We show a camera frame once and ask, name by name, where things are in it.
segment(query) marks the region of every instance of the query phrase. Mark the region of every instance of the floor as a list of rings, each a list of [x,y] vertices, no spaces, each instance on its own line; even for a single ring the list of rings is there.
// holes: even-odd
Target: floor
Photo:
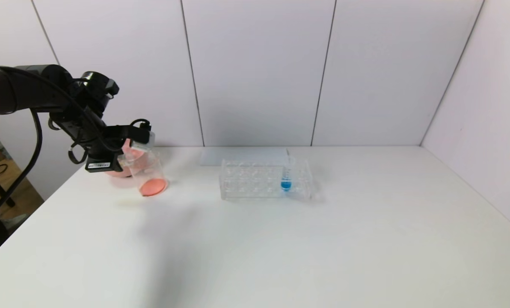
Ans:
[[[2,160],[0,160],[0,165],[2,164],[6,164],[7,169],[5,172],[2,172],[4,167],[0,166],[0,172],[2,172],[0,174],[0,185],[4,190],[7,190],[17,177],[19,177],[22,170],[13,159],[8,159],[4,155],[2,155]],[[20,183],[17,189],[12,193],[11,198],[16,203],[14,207],[10,207],[6,203],[0,207],[0,220],[2,220],[6,226],[6,221],[23,222],[24,219],[14,220],[14,218],[18,218],[24,214],[28,216],[34,213],[44,202],[28,179],[24,179]]]

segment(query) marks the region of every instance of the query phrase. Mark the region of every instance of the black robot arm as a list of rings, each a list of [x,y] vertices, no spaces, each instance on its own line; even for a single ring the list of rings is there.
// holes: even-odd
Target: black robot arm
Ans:
[[[59,65],[0,66],[0,115],[28,108],[50,113],[50,121],[72,138],[73,146],[84,148],[89,172],[122,171],[118,156],[126,138],[132,144],[152,146],[148,121],[135,127],[133,123],[107,126],[102,120],[108,101],[118,91],[114,80],[97,72],[74,79]]]

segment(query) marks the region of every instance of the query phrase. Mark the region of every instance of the white wall panel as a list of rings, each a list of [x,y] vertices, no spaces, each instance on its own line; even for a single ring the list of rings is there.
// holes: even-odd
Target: white wall panel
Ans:
[[[309,145],[334,0],[183,5],[206,145]]]
[[[180,0],[36,0],[61,65],[98,71],[120,93],[107,124],[151,121],[157,145],[201,146]]]
[[[482,0],[337,0],[314,145],[419,145]]]
[[[510,219],[510,1],[485,2],[423,146]]]
[[[30,1],[0,0],[0,65],[56,64],[51,48]],[[47,199],[80,166],[67,156],[71,139],[62,131],[46,125],[48,115],[39,115],[42,123],[42,150],[27,179]],[[33,154],[36,131],[30,111],[0,115],[0,140],[17,165],[24,169]]]

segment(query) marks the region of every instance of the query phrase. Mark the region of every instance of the white tabletop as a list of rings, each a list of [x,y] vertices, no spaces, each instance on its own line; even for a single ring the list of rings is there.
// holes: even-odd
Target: white tabletop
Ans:
[[[510,307],[510,223],[423,148],[288,148],[312,203],[222,201],[202,148],[169,188],[81,169],[0,248],[0,307]]]

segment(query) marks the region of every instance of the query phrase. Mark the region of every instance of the pink liquid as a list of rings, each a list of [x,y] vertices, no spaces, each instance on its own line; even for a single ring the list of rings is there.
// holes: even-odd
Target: pink liquid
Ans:
[[[139,189],[141,195],[148,197],[149,195],[157,195],[167,187],[167,181],[164,179],[150,179]]]

